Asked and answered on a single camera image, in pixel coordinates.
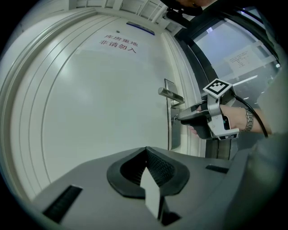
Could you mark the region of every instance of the door handle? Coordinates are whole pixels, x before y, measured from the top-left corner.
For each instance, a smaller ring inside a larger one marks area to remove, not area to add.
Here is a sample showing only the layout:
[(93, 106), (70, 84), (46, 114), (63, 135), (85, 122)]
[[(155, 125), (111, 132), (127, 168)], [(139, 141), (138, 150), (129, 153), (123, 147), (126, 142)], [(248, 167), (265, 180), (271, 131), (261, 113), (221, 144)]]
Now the door handle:
[(184, 98), (182, 96), (180, 96), (180, 95), (178, 95), (178, 94), (176, 94), (176, 93), (174, 93), (174, 92), (172, 92), (172, 91), (170, 91), (170, 90), (168, 90), (166, 88), (163, 88), (163, 87), (159, 88), (158, 89), (158, 94), (162, 95), (162, 96), (164, 96), (166, 98), (169, 98), (169, 99), (171, 99), (173, 101), (177, 101), (178, 102), (177, 104), (172, 103), (171, 107), (179, 106), (179, 105), (182, 105), (182, 104), (185, 103), (185, 100), (184, 100)]

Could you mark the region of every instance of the gray device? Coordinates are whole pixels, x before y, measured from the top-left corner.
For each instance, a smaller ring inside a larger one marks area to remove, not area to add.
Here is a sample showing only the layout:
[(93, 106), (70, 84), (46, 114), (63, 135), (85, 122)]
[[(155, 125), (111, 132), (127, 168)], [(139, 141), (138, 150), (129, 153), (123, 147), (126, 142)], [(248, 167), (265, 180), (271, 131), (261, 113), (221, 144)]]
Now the gray device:
[[(64, 229), (235, 229), (279, 188), (287, 137), (263, 139), (232, 161), (156, 147), (127, 150), (77, 166), (33, 204)], [(145, 190), (139, 186), (145, 167), (160, 190), (157, 218), (147, 209)]]
[(235, 101), (231, 94), (231, 90), (234, 92), (233, 86), (228, 82), (215, 79), (203, 90), (207, 95), (202, 97), (200, 102), (180, 112), (176, 119), (184, 125), (193, 126), (202, 139), (237, 138), (239, 129), (230, 129), (229, 119), (220, 109), (220, 104), (232, 105)]

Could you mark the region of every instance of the wristwatch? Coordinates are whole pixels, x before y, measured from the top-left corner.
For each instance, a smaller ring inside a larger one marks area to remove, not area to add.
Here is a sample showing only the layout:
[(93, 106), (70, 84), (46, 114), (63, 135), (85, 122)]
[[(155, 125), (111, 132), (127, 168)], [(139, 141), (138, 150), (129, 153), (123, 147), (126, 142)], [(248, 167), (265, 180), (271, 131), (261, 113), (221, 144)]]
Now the wristwatch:
[(254, 118), (253, 118), (252, 112), (250, 112), (250, 110), (248, 108), (245, 108), (245, 110), (246, 110), (247, 125), (246, 125), (246, 128), (244, 129), (244, 131), (249, 132), (253, 128)]

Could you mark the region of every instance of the door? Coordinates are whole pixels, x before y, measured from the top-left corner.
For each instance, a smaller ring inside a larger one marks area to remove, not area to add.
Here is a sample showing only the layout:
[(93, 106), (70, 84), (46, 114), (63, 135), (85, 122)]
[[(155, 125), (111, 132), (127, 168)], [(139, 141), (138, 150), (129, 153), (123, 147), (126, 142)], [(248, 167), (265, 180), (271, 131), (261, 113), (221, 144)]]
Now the door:
[(174, 81), (171, 66), (160, 34), (127, 21), (96, 15), (71, 26), (26, 72), (11, 145), (31, 199), (83, 162), (136, 147), (167, 148), (167, 105), (158, 88)]

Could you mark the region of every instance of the cable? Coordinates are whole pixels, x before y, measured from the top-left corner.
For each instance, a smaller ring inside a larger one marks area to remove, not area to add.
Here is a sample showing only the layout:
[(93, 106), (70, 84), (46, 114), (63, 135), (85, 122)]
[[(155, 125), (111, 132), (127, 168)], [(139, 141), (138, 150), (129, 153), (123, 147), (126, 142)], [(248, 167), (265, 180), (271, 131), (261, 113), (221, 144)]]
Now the cable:
[(266, 131), (266, 128), (265, 128), (263, 122), (261, 121), (260, 117), (258, 116), (258, 114), (255, 112), (255, 110), (246, 101), (244, 101), (241, 97), (238, 97), (232, 90), (231, 90), (231, 92), (232, 92), (232, 95), (236, 98), (237, 101), (243, 103), (253, 113), (253, 115), (255, 116), (256, 120), (259, 122), (259, 125), (262, 128), (264, 136), (267, 138), (268, 137), (268, 133)]

